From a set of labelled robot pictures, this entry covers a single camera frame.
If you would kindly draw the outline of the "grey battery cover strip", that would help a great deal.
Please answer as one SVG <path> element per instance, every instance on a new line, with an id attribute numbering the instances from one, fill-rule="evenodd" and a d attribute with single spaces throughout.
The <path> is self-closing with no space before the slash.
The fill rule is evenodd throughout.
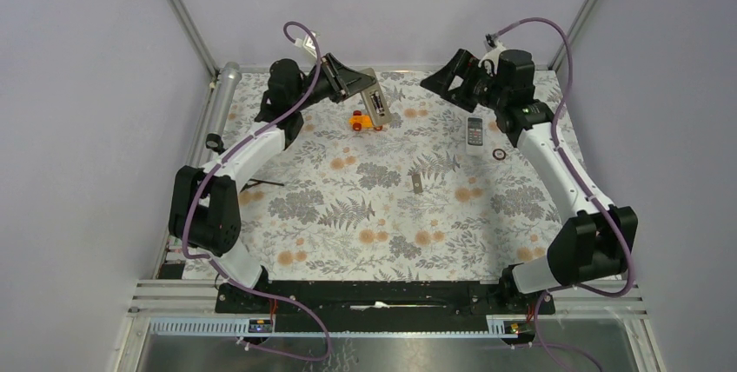
<path id="1" fill-rule="evenodd" d="M 415 194 L 421 194 L 423 192 L 422 177 L 419 173 L 411 175 L 412 188 Z"/>

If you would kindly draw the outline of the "black batteries pair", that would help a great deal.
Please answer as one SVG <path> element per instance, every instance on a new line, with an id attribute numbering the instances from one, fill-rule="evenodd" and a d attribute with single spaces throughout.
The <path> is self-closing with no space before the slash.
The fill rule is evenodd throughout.
<path id="1" fill-rule="evenodd" d="M 375 113 L 378 116 L 384 116 L 385 115 L 385 108 L 384 108 L 384 102 L 383 102 L 383 96 L 379 93 L 378 90 L 374 90 L 370 94 L 370 99 L 372 101 Z"/>

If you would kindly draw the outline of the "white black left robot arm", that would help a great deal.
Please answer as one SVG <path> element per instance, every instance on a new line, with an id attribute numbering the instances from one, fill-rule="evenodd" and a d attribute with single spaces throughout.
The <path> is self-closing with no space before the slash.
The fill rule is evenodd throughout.
<path id="1" fill-rule="evenodd" d="M 240 241 L 238 196 L 252 176 L 286 150 L 299 135 L 302 110 L 328 99 L 341 103 L 376 83 L 372 74 L 353 70 L 328 53 L 309 73 L 292 59 L 269 68 L 267 89 L 247 135 L 200 167 L 183 166 L 174 181 L 169 232 L 182 242 L 190 260 L 202 260 L 227 282 L 239 284 L 236 300 L 250 312 L 269 303 L 259 279 L 262 265 Z"/>

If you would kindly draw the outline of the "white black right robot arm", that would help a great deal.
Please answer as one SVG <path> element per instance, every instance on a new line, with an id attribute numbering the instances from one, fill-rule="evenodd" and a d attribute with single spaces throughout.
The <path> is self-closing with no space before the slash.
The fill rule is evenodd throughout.
<path id="1" fill-rule="evenodd" d="M 571 156 L 554 112 L 535 98 L 535 65 L 524 50 L 501 50 L 479 59 L 458 50 L 421 86 L 463 110 L 479 106 L 536 171 L 552 197 L 562 227 L 544 257 L 509 267 L 498 290 L 500 305 L 519 313 L 533 293 L 586 287 L 589 281 L 631 269 L 638 218 L 609 199 Z"/>

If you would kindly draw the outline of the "grey remote control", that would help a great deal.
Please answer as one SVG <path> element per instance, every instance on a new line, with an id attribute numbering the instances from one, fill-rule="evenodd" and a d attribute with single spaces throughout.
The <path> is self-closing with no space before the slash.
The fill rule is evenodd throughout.
<path id="1" fill-rule="evenodd" d="M 361 96 L 373 128 L 375 130 L 383 129 L 391 122 L 392 115 L 389 110 L 388 101 L 379 84 L 378 76 L 372 68 L 365 68 L 360 70 L 360 72 L 373 78 L 373 84 L 362 91 Z"/>

